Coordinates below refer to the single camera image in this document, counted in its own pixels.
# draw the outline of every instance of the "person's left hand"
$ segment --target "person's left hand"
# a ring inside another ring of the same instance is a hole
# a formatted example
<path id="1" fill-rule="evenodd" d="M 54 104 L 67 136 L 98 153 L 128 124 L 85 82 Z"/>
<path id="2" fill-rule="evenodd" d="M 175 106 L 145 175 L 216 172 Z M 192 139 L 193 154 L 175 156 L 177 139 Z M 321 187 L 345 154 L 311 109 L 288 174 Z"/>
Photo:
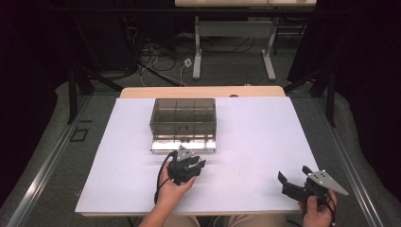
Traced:
<path id="1" fill-rule="evenodd" d="M 171 210 L 180 202 L 183 194 L 187 192 L 194 184 L 196 177 L 191 178 L 187 183 L 183 185 L 176 185 L 168 178 L 167 168 L 171 162 L 167 162 L 162 170 L 162 175 L 160 176 L 160 189 L 159 198 L 156 205 L 162 205 L 165 208 L 170 208 Z"/>

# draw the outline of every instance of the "hand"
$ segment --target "hand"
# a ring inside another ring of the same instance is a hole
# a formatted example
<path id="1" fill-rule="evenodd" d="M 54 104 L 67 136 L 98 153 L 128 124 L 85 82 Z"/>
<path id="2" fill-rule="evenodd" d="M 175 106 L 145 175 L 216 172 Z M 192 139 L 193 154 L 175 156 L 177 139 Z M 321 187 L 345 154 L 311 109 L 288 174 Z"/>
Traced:
<path id="1" fill-rule="evenodd" d="M 328 204 L 335 211 L 335 205 L 337 205 L 336 194 L 333 190 L 329 189 L 328 194 L 332 200 L 329 200 Z M 326 207 L 318 207 L 318 201 L 315 197 L 311 196 L 307 199 L 307 211 L 304 216 L 304 227 L 327 227 L 331 224 L 332 215 L 330 210 Z"/>
<path id="2" fill-rule="evenodd" d="M 162 170 L 160 176 L 160 189 L 159 198 L 156 205 L 162 205 L 164 208 L 174 209 L 174 207 L 180 202 L 183 194 L 188 191 L 195 182 L 196 177 L 191 178 L 187 183 L 183 185 L 176 185 L 168 178 L 167 168 L 171 162 L 167 162 Z"/>

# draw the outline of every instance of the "desk leg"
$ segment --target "desk leg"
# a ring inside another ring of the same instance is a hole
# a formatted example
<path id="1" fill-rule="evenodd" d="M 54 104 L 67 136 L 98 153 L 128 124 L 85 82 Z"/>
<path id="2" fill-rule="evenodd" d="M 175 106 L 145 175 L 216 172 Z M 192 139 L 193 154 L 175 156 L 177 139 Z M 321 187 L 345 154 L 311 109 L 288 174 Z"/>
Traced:
<path id="1" fill-rule="evenodd" d="M 194 60 L 194 73 L 193 79 L 200 79 L 201 77 L 201 37 L 200 37 L 200 18 L 195 17 L 195 60 Z"/>
<path id="2" fill-rule="evenodd" d="M 278 26 L 278 18 L 273 19 L 273 24 L 270 30 L 270 38 L 268 45 L 266 46 L 266 49 L 262 50 L 262 57 L 263 57 L 263 62 L 265 63 L 265 68 L 266 68 L 266 73 L 268 74 L 268 78 L 270 81 L 275 81 L 276 76 L 274 74 L 274 69 L 273 65 L 271 64 L 271 59 L 270 59 L 270 53 L 273 48 L 273 43 L 276 35 L 276 30 Z"/>

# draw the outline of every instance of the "forearm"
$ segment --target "forearm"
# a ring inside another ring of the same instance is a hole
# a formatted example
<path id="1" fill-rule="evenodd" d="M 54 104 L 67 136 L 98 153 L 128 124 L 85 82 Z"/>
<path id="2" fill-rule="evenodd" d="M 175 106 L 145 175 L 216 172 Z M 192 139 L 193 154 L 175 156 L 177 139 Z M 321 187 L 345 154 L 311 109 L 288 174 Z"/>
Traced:
<path id="1" fill-rule="evenodd" d="M 160 204 L 156 204 L 139 226 L 162 227 L 173 209 L 173 206 L 163 206 Z"/>

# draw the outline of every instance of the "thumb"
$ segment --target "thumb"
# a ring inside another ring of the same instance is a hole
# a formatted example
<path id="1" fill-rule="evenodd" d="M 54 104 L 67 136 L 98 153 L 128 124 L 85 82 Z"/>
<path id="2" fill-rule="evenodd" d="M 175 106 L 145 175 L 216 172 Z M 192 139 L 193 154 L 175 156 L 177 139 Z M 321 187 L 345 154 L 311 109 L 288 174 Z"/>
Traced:
<path id="1" fill-rule="evenodd" d="M 314 196 L 307 198 L 307 215 L 311 218 L 318 217 L 318 200 Z"/>

